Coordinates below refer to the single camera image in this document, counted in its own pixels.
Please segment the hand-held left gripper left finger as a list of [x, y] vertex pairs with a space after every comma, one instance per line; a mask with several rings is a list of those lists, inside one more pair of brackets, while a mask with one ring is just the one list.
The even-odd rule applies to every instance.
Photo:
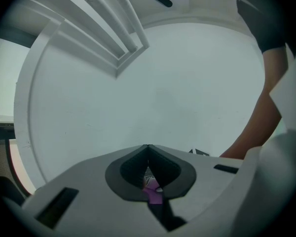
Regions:
[[139, 147], [115, 151], [77, 163], [36, 190], [23, 204], [37, 217], [64, 188], [78, 191], [54, 231], [60, 235], [164, 235], [166, 229], [146, 202], [126, 201], [105, 180], [106, 168]]

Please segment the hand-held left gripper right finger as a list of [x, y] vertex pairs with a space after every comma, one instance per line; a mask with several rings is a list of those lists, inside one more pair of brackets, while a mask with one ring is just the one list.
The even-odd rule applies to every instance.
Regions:
[[241, 165], [239, 159], [148, 145], [148, 166], [163, 190], [163, 203], [148, 206], [161, 223], [187, 223], [222, 194]]

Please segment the purple cloth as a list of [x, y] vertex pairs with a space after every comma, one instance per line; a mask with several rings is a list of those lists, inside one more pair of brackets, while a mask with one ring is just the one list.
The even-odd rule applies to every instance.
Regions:
[[146, 179], [143, 191], [148, 195], [149, 204], [161, 205], [163, 203], [163, 190], [154, 177]]

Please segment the person's right forearm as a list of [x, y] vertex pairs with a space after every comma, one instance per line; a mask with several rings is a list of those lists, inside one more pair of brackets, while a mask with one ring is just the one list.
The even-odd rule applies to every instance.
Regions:
[[262, 56], [263, 89], [247, 125], [234, 143], [220, 155], [222, 158], [244, 159], [249, 149], [262, 146], [270, 138], [281, 120], [281, 115], [270, 97], [270, 92], [288, 69], [286, 48], [270, 49]]

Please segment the person's black clothing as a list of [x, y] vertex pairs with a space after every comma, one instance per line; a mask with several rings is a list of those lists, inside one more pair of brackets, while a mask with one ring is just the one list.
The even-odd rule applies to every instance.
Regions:
[[236, 0], [261, 52], [288, 46], [296, 56], [296, 0]]

